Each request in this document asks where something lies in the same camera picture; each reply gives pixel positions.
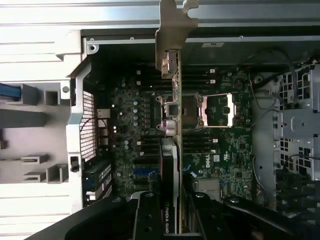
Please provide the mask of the silver chipset heatsink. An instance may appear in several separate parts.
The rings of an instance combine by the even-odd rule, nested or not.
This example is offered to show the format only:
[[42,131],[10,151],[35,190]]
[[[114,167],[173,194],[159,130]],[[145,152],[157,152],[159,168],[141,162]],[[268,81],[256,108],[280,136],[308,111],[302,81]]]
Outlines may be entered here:
[[207,194],[211,199],[221,198],[220,181],[218,178],[199,179],[197,191]]

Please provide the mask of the blue expansion slot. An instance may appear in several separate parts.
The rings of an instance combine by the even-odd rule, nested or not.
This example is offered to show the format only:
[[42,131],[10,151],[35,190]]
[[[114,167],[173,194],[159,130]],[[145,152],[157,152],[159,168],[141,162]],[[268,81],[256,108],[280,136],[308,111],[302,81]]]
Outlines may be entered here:
[[136,176],[148,176],[149,173],[158,173],[159,169],[158,168],[134,168],[132,170],[133,174]]

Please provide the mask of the green motherboard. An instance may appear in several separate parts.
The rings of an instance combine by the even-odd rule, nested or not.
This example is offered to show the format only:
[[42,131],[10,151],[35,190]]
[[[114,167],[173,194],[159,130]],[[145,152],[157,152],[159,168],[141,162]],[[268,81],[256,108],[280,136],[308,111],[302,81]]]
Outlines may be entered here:
[[[149,189],[149,175],[133,174],[135,168],[160,168],[162,130],[151,124],[151,107],[156,96],[172,94],[172,82],[161,79],[148,65],[102,65],[96,69],[99,84],[97,106],[110,110],[99,121],[101,148],[113,160],[113,193],[129,197]],[[220,197],[251,198],[252,185],[252,94],[245,71],[225,72],[221,68],[182,68],[182,95],[201,97],[232,93],[236,115],[231,128],[183,130],[183,173],[200,179],[219,179]]]

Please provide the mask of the open black PC case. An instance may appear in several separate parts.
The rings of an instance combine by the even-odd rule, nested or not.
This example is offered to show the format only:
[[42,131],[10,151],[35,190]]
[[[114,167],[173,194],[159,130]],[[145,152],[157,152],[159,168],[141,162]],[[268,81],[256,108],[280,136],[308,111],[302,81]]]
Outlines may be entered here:
[[[159,197],[162,218],[162,181],[159,172],[148,176],[149,188],[122,197],[113,192],[113,160],[102,150],[99,121],[110,110],[98,107],[97,68],[103,65],[144,65],[156,69],[156,39],[151,29],[129,31],[89,31],[81,33],[84,59],[71,74],[71,114],[66,125],[67,151],[72,189],[73,210],[78,212],[106,197],[137,199],[142,192]],[[278,162],[279,115],[281,108],[298,106],[296,71],[309,65],[320,65],[320,35],[275,35],[246,32],[211,34],[195,31],[181,50],[183,67],[199,66],[223,69],[226,73],[249,74],[252,110],[252,182],[250,198],[241,197],[270,209],[294,222],[300,240],[320,240],[320,180],[312,180],[281,167]],[[164,240],[199,240],[187,226],[187,195],[196,193],[195,179],[182,174],[182,232],[165,234]]]

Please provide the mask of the silver CPU socket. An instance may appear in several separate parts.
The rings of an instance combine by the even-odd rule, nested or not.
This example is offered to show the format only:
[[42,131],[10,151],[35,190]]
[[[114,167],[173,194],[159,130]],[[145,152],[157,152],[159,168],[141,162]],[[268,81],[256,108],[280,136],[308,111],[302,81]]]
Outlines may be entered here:
[[232,93],[202,95],[199,116],[204,128],[232,128],[237,106]]

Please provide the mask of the perforated metal disk bay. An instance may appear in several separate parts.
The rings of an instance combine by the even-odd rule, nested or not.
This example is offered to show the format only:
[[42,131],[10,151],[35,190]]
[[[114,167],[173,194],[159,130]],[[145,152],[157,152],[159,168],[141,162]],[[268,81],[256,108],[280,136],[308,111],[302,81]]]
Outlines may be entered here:
[[320,181],[320,64],[296,70],[298,101],[280,109],[278,162],[290,172]]

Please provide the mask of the grey parts rack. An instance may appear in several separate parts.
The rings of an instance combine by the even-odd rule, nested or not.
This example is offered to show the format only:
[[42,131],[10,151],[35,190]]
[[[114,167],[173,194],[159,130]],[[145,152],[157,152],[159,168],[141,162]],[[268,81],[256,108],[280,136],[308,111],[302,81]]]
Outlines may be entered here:
[[70,90],[58,83],[17,83],[18,101],[0,100],[0,184],[66,182]]

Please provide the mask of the blue disk caddy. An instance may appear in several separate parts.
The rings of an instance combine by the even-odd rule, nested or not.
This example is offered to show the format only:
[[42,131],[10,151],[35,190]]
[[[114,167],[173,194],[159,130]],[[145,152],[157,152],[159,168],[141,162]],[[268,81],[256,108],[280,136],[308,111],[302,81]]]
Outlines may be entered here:
[[22,90],[19,86],[11,86],[0,83],[0,100],[19,101],[21,99]]

